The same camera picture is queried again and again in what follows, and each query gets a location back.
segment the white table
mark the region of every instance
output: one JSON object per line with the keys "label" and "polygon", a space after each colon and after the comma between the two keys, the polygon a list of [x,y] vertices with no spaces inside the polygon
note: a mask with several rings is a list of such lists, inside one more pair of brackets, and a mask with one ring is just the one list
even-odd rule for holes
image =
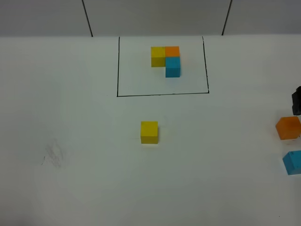
{"label": "white table", "polygon": [[301,36],[204,40],[209,94],[116,97],[118,37],[0,39],[1,225],[299,225]]}

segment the orange cube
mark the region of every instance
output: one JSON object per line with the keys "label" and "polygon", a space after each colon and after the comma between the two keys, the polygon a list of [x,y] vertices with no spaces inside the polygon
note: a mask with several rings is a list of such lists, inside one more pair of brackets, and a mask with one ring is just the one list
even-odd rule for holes
{"label": "orange cube", "polygon": [[180,48],[178,46],[165,46],[165,57],[179,57]]}
{"label": "orange cube", "polygon": [[301,123],[297,116],[282,117],[276,129],[281,140],[296,139],[301,134]]}

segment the blue cube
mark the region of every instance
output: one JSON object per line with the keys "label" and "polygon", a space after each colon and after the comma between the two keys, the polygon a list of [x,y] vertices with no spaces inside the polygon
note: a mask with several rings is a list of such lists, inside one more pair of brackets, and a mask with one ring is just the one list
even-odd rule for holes
{"label": "blue cube", "polygon": [[288,152],[283,162],[288,175],[301,174],[301,151]]}
{"label": "blue cube", "polygon": [[181,74],[180,57],[166,57],[165,58],[165,77],[177,78]]}

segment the block arrangement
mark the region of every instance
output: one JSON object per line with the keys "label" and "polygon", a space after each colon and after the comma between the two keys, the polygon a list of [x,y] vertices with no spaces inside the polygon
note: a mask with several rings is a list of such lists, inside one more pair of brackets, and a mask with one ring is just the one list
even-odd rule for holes
{"label": "block arrangement", "polygon": [[141,122],[141,144],[157,144],[158,143],[158,122],[142,121]]}
{"label": "block arrangement", "polygon": [[296,92],[292,94],[293,99],[293,114],[301,115],[301,86],[296,89]]}
{"label": "block arrangement", "polygon": [[166,78],[180,77],[180,48],[178,46],[151,47],[151,66],[165,67]]}
{"label": "block arrangement", "polygon": [[282,117],[276,129],[281,140],[296,139],[301,134],[301,123],[297,116]]}
{"label": "block arrangement", "polygon": [[288,175],[301,174],[301,151],[288,152],[283,163]]}

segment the yellow cube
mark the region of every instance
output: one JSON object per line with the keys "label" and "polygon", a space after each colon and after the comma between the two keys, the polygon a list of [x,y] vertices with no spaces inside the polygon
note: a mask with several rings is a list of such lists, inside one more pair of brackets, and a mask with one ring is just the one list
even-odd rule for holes
{"label": "yellow cube", "polygon": [[151,47],[151,66],[165,67],[165,47]]}
{"label": "yellow cube", "polygon": [[158,143],[158,122],[142,121],[141,122],[141,144]]}

